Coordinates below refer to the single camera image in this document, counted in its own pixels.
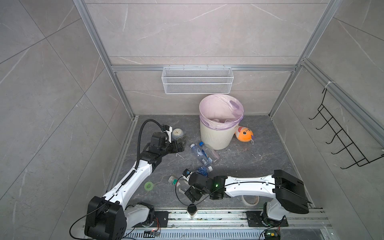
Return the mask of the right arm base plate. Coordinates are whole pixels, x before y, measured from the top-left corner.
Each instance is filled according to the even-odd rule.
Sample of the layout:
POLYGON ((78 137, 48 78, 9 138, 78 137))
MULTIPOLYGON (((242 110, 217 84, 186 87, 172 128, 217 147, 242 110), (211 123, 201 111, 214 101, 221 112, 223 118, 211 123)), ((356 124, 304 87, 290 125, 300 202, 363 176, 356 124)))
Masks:
POLYGON ((249 227, 288 227, 287 218, 284 216, 281 220, 272 220, 264 214, 263 211, 246 211, 246 218, 249 227))

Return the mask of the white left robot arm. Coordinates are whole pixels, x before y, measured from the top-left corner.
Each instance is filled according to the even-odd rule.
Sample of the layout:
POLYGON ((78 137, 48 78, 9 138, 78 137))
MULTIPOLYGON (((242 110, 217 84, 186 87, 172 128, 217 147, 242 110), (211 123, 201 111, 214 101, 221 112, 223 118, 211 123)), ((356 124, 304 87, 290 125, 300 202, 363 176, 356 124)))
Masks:
POLYGON ((139 154, 135 165, 125 177, 102 197, 93 197, 87 209, 85 235, 95 240, 120 240, 126 229, 138 224, 151 226, 155 208, 139 202, 129 206, 129 201, 142 182, 150 176, 168 154, 183 152, 186 136, 175 141, 169 134, 154 133, 151 142, 139 154))

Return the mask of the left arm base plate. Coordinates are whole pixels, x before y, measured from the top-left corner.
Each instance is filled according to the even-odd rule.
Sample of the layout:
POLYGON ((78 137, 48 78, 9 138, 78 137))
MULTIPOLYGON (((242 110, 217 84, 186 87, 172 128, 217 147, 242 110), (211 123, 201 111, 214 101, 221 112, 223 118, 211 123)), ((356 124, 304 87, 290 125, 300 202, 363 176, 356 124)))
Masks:
POLYGON ((149 218, 144 222, 137 225, 137 227, 144 228, 166 228, 168 226, 170 212, 167 211, 155 211, 149 218))

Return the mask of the clear bottle red green cap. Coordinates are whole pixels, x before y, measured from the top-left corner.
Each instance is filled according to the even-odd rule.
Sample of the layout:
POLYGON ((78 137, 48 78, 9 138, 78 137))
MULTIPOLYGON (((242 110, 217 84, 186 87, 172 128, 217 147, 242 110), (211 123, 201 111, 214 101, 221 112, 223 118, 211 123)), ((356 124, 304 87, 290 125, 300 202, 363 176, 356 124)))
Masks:
POLYGON ((182 194, 184 194, 190 188, 190 185, 184 179, 184 177, 181 177, 178 180, 178 178, 176 178, 175 176, 170 176, 169 183, 176 187, 177 192, 180 192, 182 194))

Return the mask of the pink bin liner bag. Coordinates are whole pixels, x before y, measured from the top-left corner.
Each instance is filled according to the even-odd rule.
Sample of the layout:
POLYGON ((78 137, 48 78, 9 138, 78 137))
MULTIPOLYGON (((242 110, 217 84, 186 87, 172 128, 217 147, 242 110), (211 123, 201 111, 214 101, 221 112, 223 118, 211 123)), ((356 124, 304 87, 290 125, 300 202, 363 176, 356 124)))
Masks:
POLYGON ((244 118, 244 107, 239 100, 224 94, 213 94, 205 97, 199 104, 200 120, 208 127, 223 130, 234 126, 244 118), (221 124, 212 119, 232 119, 233 122, 221 124))

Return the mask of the orange fish plush toy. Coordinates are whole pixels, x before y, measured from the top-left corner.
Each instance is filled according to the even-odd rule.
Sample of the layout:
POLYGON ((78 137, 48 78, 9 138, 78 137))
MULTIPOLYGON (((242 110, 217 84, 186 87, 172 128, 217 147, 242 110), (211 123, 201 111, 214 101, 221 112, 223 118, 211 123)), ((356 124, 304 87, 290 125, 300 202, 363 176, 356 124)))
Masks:
POLYGON ((252 145, 255 144, 254 134, 252 130, 250 130, 247 127, 238 126, 235 130, 235 136, 240 142, 243 142, 243 143, 251 142, 252 145))

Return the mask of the cream plastic waste bin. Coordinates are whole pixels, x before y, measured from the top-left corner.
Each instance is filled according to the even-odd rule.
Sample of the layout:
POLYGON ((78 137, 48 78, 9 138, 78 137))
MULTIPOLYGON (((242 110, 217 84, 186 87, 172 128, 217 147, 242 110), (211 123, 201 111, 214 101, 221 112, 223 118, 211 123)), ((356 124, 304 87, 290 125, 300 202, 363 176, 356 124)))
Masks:
POLYGON ((225 149, 231 142, 239 122, 230 128, 216 130, 208 127, 200 120, 201 141, 213 150, 225 149))

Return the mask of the green tape roll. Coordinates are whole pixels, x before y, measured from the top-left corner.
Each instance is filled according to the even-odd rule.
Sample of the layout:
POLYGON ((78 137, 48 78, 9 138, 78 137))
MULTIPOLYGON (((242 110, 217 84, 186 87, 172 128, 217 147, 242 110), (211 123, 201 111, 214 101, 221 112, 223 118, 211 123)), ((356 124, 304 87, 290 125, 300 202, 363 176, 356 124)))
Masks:
POLYGON ((150 182, 150 181, 148 181, 148 182, 146 182, 146 183, 144 184, 144 189, 145 189, 147 192, 151 191, 153 188, 154 188, 154 184, 153 184, 152 182, 150 182))

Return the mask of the blue label bottle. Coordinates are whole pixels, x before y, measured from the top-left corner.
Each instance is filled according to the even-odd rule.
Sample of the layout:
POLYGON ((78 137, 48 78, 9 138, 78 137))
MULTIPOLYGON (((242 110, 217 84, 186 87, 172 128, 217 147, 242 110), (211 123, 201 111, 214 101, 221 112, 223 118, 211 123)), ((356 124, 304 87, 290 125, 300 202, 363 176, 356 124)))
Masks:
POLYGON ((205 177, 208 177, 209 176, 209 173, 213 170, 213 167, 212 166, 201 166, 199 167, 196 171, 205 176, 205 177))

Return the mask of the black lidded small jar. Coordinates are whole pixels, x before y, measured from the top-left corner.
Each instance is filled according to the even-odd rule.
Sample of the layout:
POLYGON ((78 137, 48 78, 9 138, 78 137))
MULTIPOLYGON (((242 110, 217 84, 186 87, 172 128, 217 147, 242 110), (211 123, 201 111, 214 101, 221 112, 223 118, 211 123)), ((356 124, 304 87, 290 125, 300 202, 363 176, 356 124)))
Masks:
POLYGON ((187 213, 189 214, 190 218, 193 219, 195 215, 198 212, 198 208, 195 204, 189 204, 187 207, 187 213))

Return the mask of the clear bottle blue cap right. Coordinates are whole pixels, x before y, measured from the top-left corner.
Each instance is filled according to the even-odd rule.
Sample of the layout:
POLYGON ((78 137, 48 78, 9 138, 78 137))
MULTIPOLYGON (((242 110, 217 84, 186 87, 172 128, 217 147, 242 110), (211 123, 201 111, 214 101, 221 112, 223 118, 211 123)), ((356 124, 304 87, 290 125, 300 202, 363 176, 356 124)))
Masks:
POLYGON ((206 145, 204 142, 200 142, 199 146, 204 151, 207 158, 209 158, 212 162, 221 160, 220 155, 215 150, 206 145))

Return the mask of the beige tape roll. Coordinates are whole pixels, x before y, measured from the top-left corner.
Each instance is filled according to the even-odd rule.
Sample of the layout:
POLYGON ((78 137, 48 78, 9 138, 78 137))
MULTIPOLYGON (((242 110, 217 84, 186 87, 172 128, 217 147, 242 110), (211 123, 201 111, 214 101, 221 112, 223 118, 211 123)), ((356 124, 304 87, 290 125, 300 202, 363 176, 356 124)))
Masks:
POLYGON ((259 196, 242 196, 242 202, 247 207, 255 207, 259 204, 259 196))

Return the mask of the clear bottle blue cap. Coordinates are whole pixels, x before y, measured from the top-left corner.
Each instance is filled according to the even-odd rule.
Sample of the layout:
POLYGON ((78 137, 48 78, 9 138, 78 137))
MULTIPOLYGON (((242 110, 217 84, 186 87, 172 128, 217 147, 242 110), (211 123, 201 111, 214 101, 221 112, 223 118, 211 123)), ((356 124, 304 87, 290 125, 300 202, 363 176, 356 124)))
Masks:
POLYGON ((206 145, 204 142, 200 142, 199 146, 204 151, 207 158, 209 158, 212 162, 221 160, 220 155, 215 150, 206 145))
POLYGON ((191 144, 190 148, 191 148, 191 152, 197 158, 197 160, 202 164, 202 166, 208 167, 212 165, 212 160, 206 156, 205 152, 199 146, 195 144, 191 144))

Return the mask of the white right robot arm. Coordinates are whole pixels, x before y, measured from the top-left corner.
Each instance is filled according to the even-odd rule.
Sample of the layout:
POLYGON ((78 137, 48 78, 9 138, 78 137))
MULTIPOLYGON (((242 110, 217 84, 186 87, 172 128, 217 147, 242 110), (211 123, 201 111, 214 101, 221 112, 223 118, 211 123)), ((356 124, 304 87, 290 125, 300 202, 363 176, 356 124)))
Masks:
POLYGON ((183 179, 188 182, 185 195, 195 203, 202 196, 221 200, 238 196, 256 196, 271 199, 264 203, 260 222, 265 227, 281 224, 288 213, 306 215, 309 206, 304 182, 283 170, 272 175, 256 178, 231 176, 206 177, 197 171, 185 170, 183 179))

